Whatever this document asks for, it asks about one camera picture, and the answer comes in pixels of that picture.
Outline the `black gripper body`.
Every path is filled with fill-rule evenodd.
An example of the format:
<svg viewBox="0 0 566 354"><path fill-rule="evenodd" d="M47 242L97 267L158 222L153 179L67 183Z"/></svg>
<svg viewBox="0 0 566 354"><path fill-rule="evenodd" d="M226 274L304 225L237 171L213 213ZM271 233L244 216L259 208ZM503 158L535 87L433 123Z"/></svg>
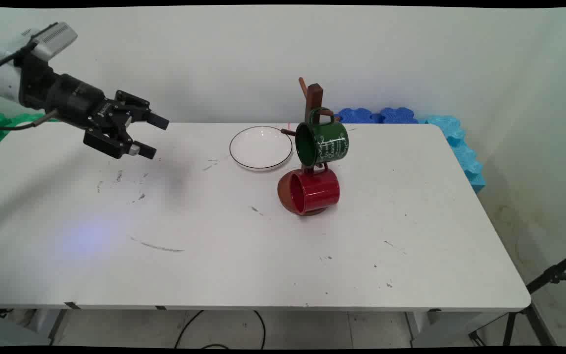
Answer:
<svg viewBox="0 0 566 354"><path fill-rule="evenodd" d="M49 63L34 54L18 59L21 70L19 103L22 107L57 111L61 121L81 129L115 131L107 114L99 112L110 103L99 88L69 74L58 74Z"/></svg>

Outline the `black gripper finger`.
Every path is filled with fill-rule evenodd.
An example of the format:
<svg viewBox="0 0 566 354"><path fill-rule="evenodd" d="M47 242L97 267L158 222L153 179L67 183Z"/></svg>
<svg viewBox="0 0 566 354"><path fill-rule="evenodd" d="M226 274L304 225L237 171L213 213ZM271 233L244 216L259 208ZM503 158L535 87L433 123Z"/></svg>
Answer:
<svg viewBox="0 0 566 354"><path fill-rule="evenodd" d="M123 90L117 90L114 101L114 117L121 115L126 120L130 119L131 123L143 121L162 130L167 130L170 121L155 114L146 99Z"/></svg>
<svg viewBox="0 0 566 354"><path fill-rule="evenodd" d="M120 159L125 154L153 159L157 149L136 141L127 132L129 125L140 121L158 126L158 121L154 118L104 118L84 128L83 143L115 159Z"/></svg>

